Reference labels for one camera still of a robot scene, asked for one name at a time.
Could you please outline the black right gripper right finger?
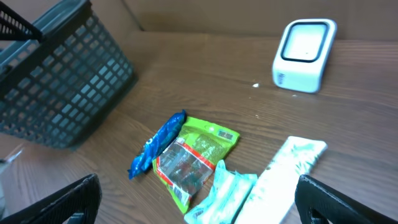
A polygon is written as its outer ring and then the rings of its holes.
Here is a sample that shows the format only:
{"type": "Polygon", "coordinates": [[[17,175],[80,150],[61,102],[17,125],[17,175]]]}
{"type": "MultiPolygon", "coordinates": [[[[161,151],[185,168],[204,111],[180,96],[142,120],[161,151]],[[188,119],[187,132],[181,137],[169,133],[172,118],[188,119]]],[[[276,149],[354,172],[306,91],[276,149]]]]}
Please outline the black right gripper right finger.
{"type": "Polygon", "coordinates": [[[306,174],[299,177],[295,204],[302,223],[397,224],[396,220],[306,174]]]}

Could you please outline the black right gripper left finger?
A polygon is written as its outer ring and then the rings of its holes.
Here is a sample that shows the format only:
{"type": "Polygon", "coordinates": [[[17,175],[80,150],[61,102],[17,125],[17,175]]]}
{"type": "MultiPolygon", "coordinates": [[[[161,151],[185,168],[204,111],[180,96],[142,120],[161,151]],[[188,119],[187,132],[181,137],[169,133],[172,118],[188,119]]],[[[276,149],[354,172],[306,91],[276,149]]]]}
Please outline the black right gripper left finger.
{"type": "Polygon", "coordinates": [[[1,224],[94,224],[102,199],[100,180],[89,174],[31,206],[9,215],[1,224]]]}

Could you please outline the white bamboo print tube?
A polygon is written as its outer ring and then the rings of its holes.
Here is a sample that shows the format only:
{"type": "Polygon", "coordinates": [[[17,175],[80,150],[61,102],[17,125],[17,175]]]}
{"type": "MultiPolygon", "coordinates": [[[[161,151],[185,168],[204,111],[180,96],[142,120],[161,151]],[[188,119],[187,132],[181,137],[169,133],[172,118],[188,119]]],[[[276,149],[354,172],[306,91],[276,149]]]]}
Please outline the white bamboo print tube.
{"type": "Polygon", "coordinates": [[[299,177],[328,148],[324,141],[289,136],[258,178],[235,223],[281,223],[295,200],[299,177]]]}

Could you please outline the blue Oreo cookie pack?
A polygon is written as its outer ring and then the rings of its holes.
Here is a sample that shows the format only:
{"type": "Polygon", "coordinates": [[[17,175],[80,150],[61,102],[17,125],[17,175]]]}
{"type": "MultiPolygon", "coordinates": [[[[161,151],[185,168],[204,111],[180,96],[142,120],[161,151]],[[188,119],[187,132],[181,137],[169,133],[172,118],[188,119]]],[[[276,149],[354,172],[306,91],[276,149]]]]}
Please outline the blue Oreo cookie pack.
{"type": "Polygon", "coordinates": [[[185,110],[175,113],[146,141],[138,155],[132,160],[130,169],[128,170],[129,180],[132,180],[150,168],[152,161],[178,136],[186,117],[185,110]]]}

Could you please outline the green snack bag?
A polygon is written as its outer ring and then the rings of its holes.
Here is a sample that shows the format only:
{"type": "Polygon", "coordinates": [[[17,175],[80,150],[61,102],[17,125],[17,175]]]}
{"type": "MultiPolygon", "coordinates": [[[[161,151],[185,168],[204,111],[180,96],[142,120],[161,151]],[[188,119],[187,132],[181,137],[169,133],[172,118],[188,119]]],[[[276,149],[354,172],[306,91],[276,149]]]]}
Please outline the green snack bag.
{"type": "Polygon", "coordinates": [[[232,129],[189,116],[177,137],[152,161],[155,174],[183,214],[239,137],[232,129]]]}

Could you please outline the mint green wipes pack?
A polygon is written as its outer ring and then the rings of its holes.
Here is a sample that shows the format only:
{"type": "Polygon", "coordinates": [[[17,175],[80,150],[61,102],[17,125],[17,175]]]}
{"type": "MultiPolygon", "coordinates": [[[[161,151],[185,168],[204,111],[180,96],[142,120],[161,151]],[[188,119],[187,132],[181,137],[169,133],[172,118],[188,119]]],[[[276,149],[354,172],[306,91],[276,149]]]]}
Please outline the mint green wipes pack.
{"type": "Polygon", "coordinates": [[[208,196],[185,214],[188,224],[227,224],[234,222],[257,182],[256,174],[240,174],[226,169],[220,160],[208,196]]]}

